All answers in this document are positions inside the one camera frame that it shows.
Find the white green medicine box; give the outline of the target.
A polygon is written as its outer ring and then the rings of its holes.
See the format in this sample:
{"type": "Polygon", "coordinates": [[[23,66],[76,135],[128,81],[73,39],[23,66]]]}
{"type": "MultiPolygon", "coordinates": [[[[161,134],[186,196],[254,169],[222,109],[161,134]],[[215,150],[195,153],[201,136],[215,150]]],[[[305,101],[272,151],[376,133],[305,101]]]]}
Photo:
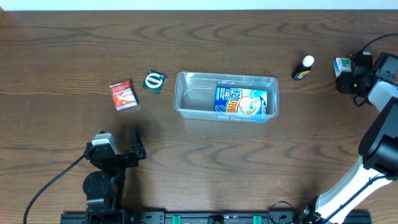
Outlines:
{"type": "Polygon", "coordinates": [[[349,58],[336,57],[333,61],[336,78],[338,78],[343,72],[351,73],[351,60],[349,58]]]}

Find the red ActiFast medicine box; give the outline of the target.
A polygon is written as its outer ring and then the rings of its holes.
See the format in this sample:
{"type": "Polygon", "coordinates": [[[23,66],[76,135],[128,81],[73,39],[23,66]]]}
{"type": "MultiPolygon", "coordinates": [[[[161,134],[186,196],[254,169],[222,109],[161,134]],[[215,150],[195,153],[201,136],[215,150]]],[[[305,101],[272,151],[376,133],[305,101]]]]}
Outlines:
{"type": "Polygon", "coordinates": [[[131,80],[110,85],[114,107],[120,111],[138,105],[131,80]]]}

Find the dark bottle white cap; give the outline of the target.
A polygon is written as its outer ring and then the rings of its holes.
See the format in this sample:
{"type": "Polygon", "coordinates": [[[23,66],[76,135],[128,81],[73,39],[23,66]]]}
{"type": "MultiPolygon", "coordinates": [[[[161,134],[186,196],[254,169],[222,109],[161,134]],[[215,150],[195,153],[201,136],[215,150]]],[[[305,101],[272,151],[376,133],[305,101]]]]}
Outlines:
{"type": "Polygon", "coordinates": [[[307,55],[300,64],[298,64],[292,73],[293,80],[302,80],[307,77],[312,69],[315,59],[311,55],[307,55]]]}

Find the blue Kool Fever box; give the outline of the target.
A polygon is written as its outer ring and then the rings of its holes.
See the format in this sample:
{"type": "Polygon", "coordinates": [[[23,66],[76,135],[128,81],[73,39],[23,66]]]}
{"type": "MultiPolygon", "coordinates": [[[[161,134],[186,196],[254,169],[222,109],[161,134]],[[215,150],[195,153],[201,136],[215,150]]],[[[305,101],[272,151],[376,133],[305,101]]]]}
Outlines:
{"type": "Polygon", "coordinates": [[[236,114],[266,114],[267,91],[217,86],[214,111],[236,114]]]}

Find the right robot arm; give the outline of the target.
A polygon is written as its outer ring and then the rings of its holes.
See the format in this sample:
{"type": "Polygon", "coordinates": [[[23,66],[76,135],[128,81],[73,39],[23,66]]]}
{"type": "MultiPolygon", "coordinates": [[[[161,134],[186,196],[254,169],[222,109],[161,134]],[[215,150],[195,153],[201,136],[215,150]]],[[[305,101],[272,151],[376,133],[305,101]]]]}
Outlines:
{"type": "Polygon", "coordinates": [[[350,72],[335,60],[338,86],[379,114],[358,146],[358,160],[327,192],[316,196],[294,223],[371,223],[368,212],[354,208],[377,189],[397,180],[397,56],[383,52],[373,60],[360,50],[350,58],[350,72]]]}

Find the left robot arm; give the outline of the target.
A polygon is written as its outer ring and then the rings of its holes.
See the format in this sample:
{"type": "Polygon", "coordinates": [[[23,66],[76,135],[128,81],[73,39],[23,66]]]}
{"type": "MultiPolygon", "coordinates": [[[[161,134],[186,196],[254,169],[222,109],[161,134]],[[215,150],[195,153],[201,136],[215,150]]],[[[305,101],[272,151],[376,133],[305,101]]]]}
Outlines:
{"type": "Polygon", "coordinates": [[[100,132],[86,144],[83,157],[98,168],[83,182],[88,208],[86,223],[139,223],[136,212],[123,208],[126,169],[137,167],[146,158],[146,150],[137,128],[134,128],[129,152],[116,154],[116,141],[111,133],[100,132]]]}

